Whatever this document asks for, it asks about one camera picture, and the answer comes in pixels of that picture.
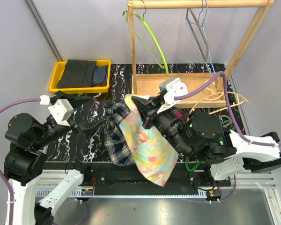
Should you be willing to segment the wooden hanger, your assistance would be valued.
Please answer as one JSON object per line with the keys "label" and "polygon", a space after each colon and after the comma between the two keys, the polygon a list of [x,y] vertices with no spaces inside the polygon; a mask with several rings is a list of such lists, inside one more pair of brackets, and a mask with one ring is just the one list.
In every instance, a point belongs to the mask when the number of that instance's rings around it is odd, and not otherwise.
{"label": "wooden hanger", "polygon": [[[216,101],[223,99],[224,103],[226,103],[226,95],[225,95],[224,91],[214,91],[210,87],[206,87],[206,89],[208,91],[210,91],[211,93],[209,95],[207,95],[206,97],[202,98],[201,100],[197,101],[195,103],[195,105],[191,108],[191,110],[189,111],[188,115],[190,115],[192,112],[194,112],[198,108],[199,103],[202,103],[203,101],[207,101],[208,103],[215,103]],[[233,91],[228,91],[227,96],[229,94],[235,96],[235,98],[236,98],[236,102],[233,102],[232,104],[230,104],[231,108],[242,105],[243,103],[249,103],[249,100],[239,93],[236,93]]]}

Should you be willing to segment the magenta pleated skirt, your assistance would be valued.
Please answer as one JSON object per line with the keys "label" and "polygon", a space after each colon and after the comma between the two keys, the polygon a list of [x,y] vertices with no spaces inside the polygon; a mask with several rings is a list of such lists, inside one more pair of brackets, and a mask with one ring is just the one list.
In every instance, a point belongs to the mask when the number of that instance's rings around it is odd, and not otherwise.
{"label": "magenta pleated skirt", "polygon": [[183,114],[178,112],[178,111],[174,111],[175,115],[179,118],[182,119],[183,118]]}

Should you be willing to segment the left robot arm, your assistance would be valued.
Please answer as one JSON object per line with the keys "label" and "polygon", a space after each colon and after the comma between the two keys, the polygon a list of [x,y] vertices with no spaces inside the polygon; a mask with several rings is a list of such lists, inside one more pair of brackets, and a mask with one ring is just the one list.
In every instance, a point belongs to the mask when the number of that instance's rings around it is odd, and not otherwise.
{"label": "left robot arm", "polygon": [[58,209],[79,186],[95,184],[91,167],[72,162],[64,179],[43,199],[36,202],[37,187],[48,159],[44,148],[69,131],[90,138],[100,124],[86,126],[74,119],[74,110],[90,100],[62,91],[53,97],[41,96],[50,115],[40,123],[28,113],[20,113],[8,122],[5,138],[10,151],[4,160],[3,175],[8,185],[8,225],[51,225]]}

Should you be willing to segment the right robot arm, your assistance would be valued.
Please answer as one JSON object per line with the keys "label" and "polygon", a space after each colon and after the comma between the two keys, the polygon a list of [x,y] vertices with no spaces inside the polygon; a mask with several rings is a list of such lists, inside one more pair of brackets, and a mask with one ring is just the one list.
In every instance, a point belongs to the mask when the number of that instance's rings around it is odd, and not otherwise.
{"label": "right robot arm", "polygon": [[174,107],[158,112],[162,106],[159,97],[146,100],[133,96],[132,101],[145,129],[157,129],[180,157],[207,164],[202,179],[209,186],[244,170],[265,173],[281,168],[279,138],[275,132],[254,137],[254,141],[267,144],[255,145],[224,128],[217,117],[207,112],[195,110],[188,120],[182,120]]}

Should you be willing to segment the navy plaid garment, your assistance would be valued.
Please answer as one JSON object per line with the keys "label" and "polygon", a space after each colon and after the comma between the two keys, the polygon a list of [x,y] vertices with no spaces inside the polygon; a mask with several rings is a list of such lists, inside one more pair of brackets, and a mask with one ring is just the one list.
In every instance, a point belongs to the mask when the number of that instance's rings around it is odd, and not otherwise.
{"label": "navy plaid garment", "polygon": [[104,146],[110,161],[118,166],[135,164],[132,152],[119,127],[120,123],[130,114],[130,109],[122,99],[117,103],[104,107],[106,127],[104,129]]}

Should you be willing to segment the pastel patterned garment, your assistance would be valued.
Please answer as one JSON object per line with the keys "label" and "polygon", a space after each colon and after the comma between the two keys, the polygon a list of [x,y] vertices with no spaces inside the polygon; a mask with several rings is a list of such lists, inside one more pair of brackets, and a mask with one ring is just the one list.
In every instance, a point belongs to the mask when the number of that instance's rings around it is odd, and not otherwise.
{"label": "pastel patterned garment", "polygon": [[132,94],[127,94],[124,98],[130,112],[120,122],[119,128],[140,173],[148,181],[163,187],[177,163],[178,153],[157,128],[143,128],[140,113],[132,97]]}

